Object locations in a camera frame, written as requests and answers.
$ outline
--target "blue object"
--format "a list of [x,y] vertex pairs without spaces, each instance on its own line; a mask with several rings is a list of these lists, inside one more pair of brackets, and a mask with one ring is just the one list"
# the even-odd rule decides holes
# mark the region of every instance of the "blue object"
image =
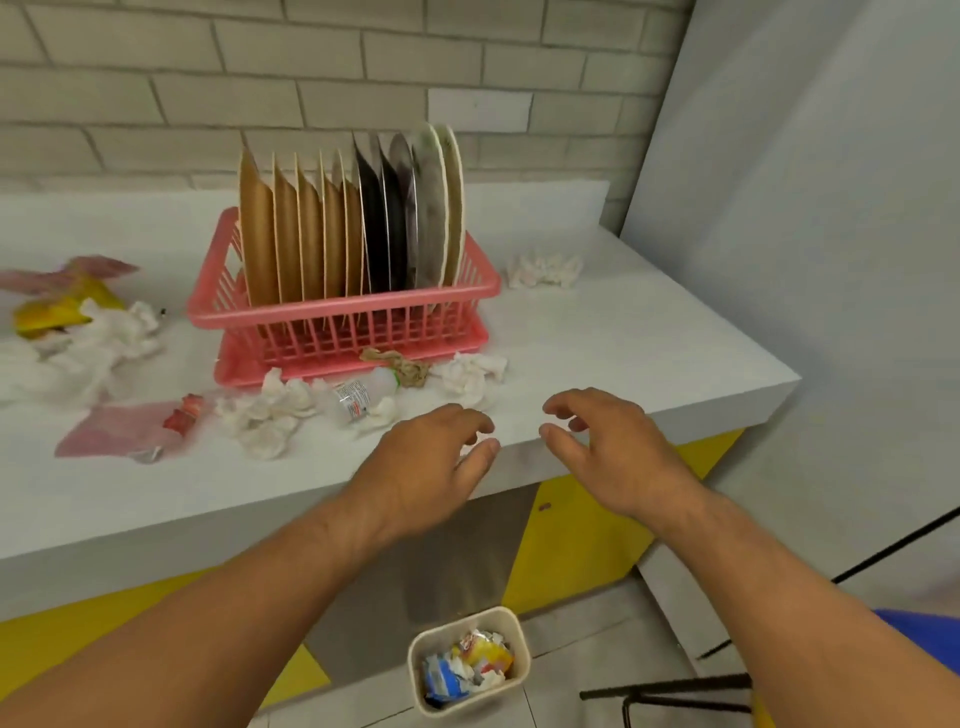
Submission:
[[960,619],[896,609],[877,609],[876,615],[926,654],[960,675]]
[[431,655],[423,661],[423,682],[426,701],[435,708],[470,695],[444,655]]

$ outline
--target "floor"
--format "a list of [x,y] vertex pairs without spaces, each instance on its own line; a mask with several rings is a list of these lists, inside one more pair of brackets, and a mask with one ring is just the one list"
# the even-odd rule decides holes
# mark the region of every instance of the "floor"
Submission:
[[[406,666],[287,703],[251,728],[619,728],[620,700],[581,702],[578,691],[692,677],[662,614],[638,577],[523,622],[534,663],[523,690],[465,711],[423,717]],[[634,706],[635,728],[749,728],[748,716]]]

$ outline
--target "left hand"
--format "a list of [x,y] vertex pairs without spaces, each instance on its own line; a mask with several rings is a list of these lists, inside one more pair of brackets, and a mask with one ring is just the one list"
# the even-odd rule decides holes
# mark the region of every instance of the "left hand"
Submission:
[[493,421],[475,409],[445,404],[394,425],[344,491],[379,512],[388,541],[422,533],[467,502],[487,474],[500,443],[490,438],[463,460],[460,450]]

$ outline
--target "plate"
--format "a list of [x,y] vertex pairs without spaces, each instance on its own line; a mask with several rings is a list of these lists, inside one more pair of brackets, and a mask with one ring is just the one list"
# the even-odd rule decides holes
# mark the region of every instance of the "plate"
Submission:
[[353,139],[353,153],[357,162],[357,182],[360,185],[360,206],[366,236],[367,285],[371,293],[390,290],[390,258],[387,252],[387,220],[380,195],[380,182],[370,163],[364,158]]
[[359,296],[364,292],[364,235],[363,214],[360,209],[360,188],[353,183],[356,179],[356,165],[344,180],[344,197],[347,201],[347,295]]
[[[319,159],[323,169],[323,158]],[[300,218],[300,285],[305,301],[324,297],[324,206],[317,188],[297,169],[297,214]]]
[[333,158],[333,181],[324,174],[324,297],[347,294],[347,209],[344,204],[344,160]]
[[427,123],[410,136],[417,185],[417,287],[435,288],[444,281],[449,209],[440,139]]
[[407,229],[407,288],[417,285],[417,180],[414,177],[414,154],[402,133],[390,143],[390,163],[396,170],[403,198],[403,217]]
[[300,221],[297,215],[297,190],[287,181],[274,155],[274,235],[276,277],[280,302],[303,300],[300,280]]
[[390,290],[407,287],[407,218],[400,180],[390,160],[380,151],[380,180],[387,210],[387,251],[390,254]]
[[464,165],[460,160],[460,148],[457,137],[446,124],[435,127],[440,139],[440,148],[444,153],[446,169],[446,201],[450,210],[447,221],[449,248],[444,266],[444,285],[453,285],[460,277],[460,263],[464,256],[464,240],[467,230],[464,228]]
[[240,247],[251,306],[280,303],[274,243],[274,194],[249,149],[240,157]]

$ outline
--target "pink dish rack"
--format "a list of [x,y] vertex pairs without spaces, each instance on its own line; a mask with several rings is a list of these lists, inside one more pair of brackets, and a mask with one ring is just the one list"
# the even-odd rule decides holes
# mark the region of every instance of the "pink dish rack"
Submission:
[[284,379],[371,369],[360,360],[366,347],[431,359],[476,352],[489,339],[477,304],[500,292],[500,276],[469,233],[455,285],[254,308],[237,220],[236,207],[220,215],[187,302],[195,327],[224,330],[213,370],[222,386],[258,385],[273,367]]

